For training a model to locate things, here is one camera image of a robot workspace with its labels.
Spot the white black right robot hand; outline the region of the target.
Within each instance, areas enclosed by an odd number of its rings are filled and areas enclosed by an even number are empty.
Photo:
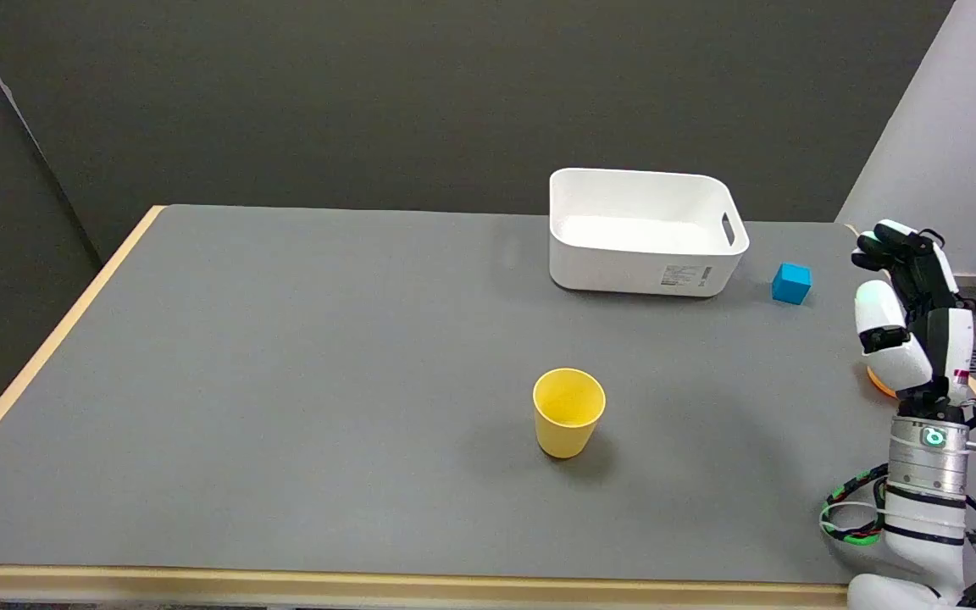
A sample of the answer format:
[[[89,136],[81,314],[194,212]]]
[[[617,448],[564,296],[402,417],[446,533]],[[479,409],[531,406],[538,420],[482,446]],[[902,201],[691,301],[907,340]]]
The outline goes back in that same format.
[[[853,265],[889,277],[857,288],[857,339],[868,369],[897,397],[900,417],[975,429],[976,300],[961,293],[944,245],[932,229],[890,219],[857,236]]]

